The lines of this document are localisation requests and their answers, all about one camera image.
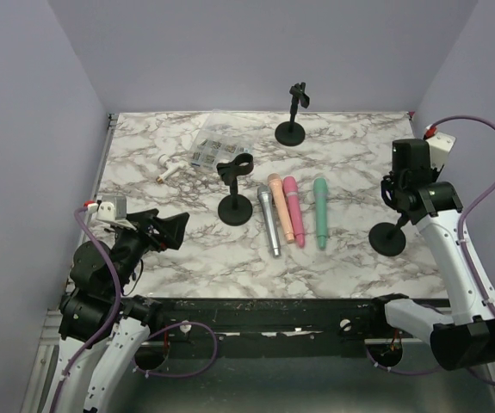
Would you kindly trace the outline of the pink microphone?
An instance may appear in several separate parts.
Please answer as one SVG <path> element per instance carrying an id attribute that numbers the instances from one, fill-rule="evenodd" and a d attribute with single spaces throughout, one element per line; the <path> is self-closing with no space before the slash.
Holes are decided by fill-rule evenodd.
<path id="1" fill-rule="evenodd" d="M 287 199 L 295 242 L 298 247 L 304 248 L 306 244 L 306 233 L 300 209 L 299 189 L 297 181 L 292 176 L 286 176 L 283 179 L 283 192 Z"/>

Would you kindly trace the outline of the silver condenser microphone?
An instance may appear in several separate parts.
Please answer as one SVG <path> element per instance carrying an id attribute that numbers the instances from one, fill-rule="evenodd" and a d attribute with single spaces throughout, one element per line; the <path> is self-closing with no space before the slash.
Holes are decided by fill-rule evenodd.
<path id="1" fill-rule="evenodd" d="M 269 241 L 270 254 L 274 258 L 278 258 L 281 256 L 281 244 L 273 213 L 272 193 L 267 185 L 261 185 L 257 188 L 257 198 L 263 212 L 264 223 Z"/>

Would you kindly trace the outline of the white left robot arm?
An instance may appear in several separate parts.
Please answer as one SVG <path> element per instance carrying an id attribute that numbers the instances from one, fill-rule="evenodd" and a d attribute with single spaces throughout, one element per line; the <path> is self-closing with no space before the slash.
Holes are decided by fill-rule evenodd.
<path id="1" fill-rule="evenodd" d="M 152 209 L 118 215 L 108 207 L 103 202 L 75 212 L 80 225 L 98 213 L 114 229 L 115 242 L 107 246 L 85 229 L 88 240 L 74 253 L 75 287 L 59 307 L 59 356 L 45 412 L 106 411 L 140 344 L 162 331 L 158 302 L 122 292 L 146 253 L 180 249 L 189 214 L 161 218 Z"/>

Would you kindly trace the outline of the black shock mount stand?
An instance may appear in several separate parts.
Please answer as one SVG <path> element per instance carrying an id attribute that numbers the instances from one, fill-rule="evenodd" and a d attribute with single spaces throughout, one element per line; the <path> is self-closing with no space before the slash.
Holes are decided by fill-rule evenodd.
<path id="1" fill-rule="evenodd" d="M 137 268 L 133 271 L 133 273 L 131 275 L 130 283 L 132 285 L 130 286 L 130 288 L 128 290 L 126 290 L 125 288 L 122 288 L 121 295 L 123 297 L 128 297 L 134 292 L 134 290 L 136 289 L 136 286 L 139 283 L 139 280 L 142 277 L 142 274 L 144 273 L 144 268 L 145 268 L 144 260 L 140 259 Z"/>
<path id="2" fill-rule="evenodd" d="M 399 214 L 399 219 L 395 224 L 380 222 L 374 225 L 368 234 L 371 247 L 378 254 L 389 257 L 398 256 L 405 249 L 406 238 L 402 228 L 409 222 L 407 214 L 398 209 L 395 189 L 395 177 L 393 172 L 390 172 L 381 180 L 381 198 L 389 208 Z"/>

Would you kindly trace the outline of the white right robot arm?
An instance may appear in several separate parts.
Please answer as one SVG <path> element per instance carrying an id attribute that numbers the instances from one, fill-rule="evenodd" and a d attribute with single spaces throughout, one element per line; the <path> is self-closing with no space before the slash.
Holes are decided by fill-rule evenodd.
<path id="1" fill-rule="evenodd" d="M 392 169 L 381 181 L 381 197 L 399 213 L 397 223 L 379 223 L 368 234 L 372 248 L 397 256 L 406 246 L 402 228 L 414 225 L 430 248 L 449 297 L 450 313 L 440 314 L 402 294 L 374 300 L 368 328 L 376 336 L 403 330 L 427 343 L 449 371 L 495 362 L 495 290 L 488 280 L 452 184 L 437 180 L 454 140 L 398 139 Z"/>

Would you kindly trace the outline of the beige microphone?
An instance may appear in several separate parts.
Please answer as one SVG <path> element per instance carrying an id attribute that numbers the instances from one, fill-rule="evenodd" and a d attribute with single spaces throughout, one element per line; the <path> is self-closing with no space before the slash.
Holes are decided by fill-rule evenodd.
<path id="1" fill-rule="evenodd" d="M 275 208 L 278 213 L 285 240 L 287 243 L 294 243 L 294 229 L 289 216 L 285 195 L 283 193 L 282 179 L 278 174 L 272 173 L 268 175 L 268 185 L 273 195 Z"/>

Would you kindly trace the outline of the teal microphone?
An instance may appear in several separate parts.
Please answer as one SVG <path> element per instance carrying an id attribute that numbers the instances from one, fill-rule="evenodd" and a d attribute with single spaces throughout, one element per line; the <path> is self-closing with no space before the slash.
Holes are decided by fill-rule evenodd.
<path id="1" fill-rule="evenodd" d="M 316 237 L 318 248 L 325 250 L 328 238 L 327 224 L 327 195 L 328 187 L 324 177 L 318 177 L 313 182 L 312 192 L 315 205 Z"/>

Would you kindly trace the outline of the black desk mic stand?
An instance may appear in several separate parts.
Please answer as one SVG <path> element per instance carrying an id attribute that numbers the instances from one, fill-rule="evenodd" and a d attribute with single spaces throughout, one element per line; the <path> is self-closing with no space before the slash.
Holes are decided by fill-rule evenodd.
<path id="1" fill-rule="evenodd" d="M 305 129 L 296 122 L 295 118 L 298 108 L 308 108 L 310 97 L 306 93 L 306 83 L 296 83 L 289 90 L 292 96 L 290 105 L 290 116 L 288 121 L 282 122 L 275 129 L 275 139 L 281 144 L 289 147 L 301 145 L 306 137 Z"/>
<path id="2" fill-rule="evenodd" d="M 254 159 L 249 153 L 240 153 L 229 163 L 218 163 L 220 179 L 230 189 L 218 205 L 220 220 L 230 226 L 244 225 L 252 216 L 251 201 L 238 193 L 238 177 L 247 176 L 254 169 Z"/>

